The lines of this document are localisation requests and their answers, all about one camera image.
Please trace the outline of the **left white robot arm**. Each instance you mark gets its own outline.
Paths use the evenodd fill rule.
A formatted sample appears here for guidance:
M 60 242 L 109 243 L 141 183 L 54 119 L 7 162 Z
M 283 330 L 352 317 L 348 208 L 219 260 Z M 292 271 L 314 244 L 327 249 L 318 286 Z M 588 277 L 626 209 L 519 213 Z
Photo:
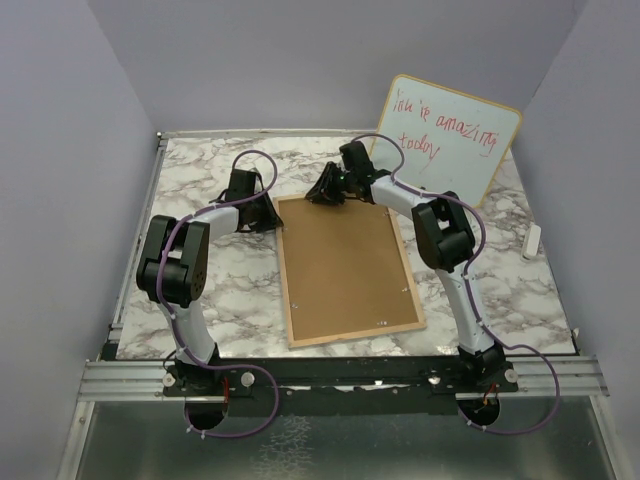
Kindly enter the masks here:
M 210 394 L 221 380 L 215 365 L 218 346 L 208 333 L 200 303 L 207 282 L 210 242 L 234 233 L 272 231 L 282 225 L 255 169 L 234 169 L 219 198 L 183 220 L 166 215 L 151 218 L 136 284 L 167 319 L 176 344 L 175 358 L 190 364 L 186 382 L 195 392 Z

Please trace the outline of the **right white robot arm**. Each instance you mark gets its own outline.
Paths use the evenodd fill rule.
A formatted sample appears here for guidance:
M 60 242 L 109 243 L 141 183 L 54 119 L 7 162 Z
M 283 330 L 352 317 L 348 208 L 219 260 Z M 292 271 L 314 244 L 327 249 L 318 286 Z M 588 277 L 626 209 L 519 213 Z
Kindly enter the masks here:
M 399 182 L 394 171 L 375 168 L 360 138 L 339 151 L 342 163 L 327 163 L 305 199 L 341 205 L 353 197 L 387 207 L 413 222 L 420 258 L 440 279 L 454 315 L 461 383 L 472 391 L 483 390 L 506 358 L 503 347 L 486 330 L 471 271 L 481 250 L 467 219 L 473 208 L 451 191 L 417 190 Z

